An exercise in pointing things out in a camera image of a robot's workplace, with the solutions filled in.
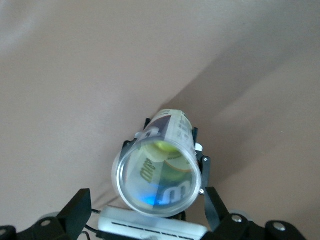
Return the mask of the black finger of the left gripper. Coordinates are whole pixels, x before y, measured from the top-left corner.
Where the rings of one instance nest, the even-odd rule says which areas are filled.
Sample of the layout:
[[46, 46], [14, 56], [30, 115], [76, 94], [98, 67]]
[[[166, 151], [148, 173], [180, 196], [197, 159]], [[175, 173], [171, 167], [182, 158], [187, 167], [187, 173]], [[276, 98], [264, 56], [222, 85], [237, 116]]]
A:
[[203, 146], [197, 142], [197, 137], [198, 137], [197, 127], [193, 128], [192, 136], [194, 141], [195, 155], [196, 155], [198, 166], [201, 172], [201, 187], [199, 190], [199, 194], [204, 195], [206, 188], [209, 186], [211, 158], [203, 154]]
[[132, 140], [126, 140], [122, 144], [121, 154], [125, 155], [134, 145], [134, 143], [138, 140], [138, 138], [142, 135], [143, 131], [147, 128], [149, 123], [151, 122], [150, 118], [145, 119], [144, 127], [141, 131], [137, 132]]

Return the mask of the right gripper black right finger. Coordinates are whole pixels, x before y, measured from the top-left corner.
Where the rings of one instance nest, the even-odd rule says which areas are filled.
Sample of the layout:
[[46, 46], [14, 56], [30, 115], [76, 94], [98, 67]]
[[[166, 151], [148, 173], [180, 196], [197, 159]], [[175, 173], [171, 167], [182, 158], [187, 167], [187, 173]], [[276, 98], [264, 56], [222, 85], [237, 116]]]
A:
[[270, 220], [261, 227], [240, 213], [230, 213], [214, 187], [204, 191], [205, 215], [210, 231], [203, 240], [304, 240], [292, 224]]

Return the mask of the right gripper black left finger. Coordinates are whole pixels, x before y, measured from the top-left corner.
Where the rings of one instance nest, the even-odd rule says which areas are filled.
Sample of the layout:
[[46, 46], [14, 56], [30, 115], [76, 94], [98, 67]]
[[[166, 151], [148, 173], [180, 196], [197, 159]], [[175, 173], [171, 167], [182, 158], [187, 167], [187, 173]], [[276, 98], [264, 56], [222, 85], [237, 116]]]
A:
[[76, 240], [92, 214], [91, 191], [80, 189], [57, 214], [38, 220], [28, 229], [17, 232], [11, 225], [0, 227], [2, 240]]

